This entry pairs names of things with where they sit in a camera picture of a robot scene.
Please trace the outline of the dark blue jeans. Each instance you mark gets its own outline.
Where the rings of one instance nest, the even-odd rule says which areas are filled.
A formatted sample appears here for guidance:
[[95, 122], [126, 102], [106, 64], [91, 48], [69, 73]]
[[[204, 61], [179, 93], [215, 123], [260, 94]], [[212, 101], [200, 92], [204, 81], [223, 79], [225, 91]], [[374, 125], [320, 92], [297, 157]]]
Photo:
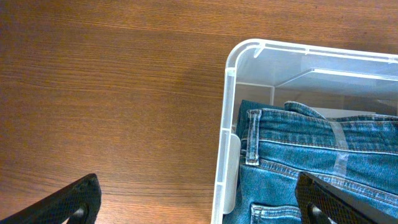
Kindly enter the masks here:
[[302, 172], [397, 216], [397, 118], [327, 118], [288, 101], [242, 101], [236, 205], [224, 223], [300, 223], [295, 187]]

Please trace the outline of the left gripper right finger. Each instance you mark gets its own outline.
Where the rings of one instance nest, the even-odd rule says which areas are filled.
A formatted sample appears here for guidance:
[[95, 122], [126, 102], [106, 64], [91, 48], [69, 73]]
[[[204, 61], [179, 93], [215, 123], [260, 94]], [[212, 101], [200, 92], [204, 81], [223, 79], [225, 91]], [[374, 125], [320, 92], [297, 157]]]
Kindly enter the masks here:
[[302, 223], [397, 223], [397, 219], [361, 202], [308, 172], [301, 172], [295, 197]]

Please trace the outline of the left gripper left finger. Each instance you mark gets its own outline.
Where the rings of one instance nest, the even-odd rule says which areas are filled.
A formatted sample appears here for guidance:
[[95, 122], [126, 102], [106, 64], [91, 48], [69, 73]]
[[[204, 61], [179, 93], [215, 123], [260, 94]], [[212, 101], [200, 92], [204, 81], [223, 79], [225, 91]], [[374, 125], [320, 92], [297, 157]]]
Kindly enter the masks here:
[[92, 224], [101, 206], [101, 188], [96, 174], [88, 174], [1, 223]]

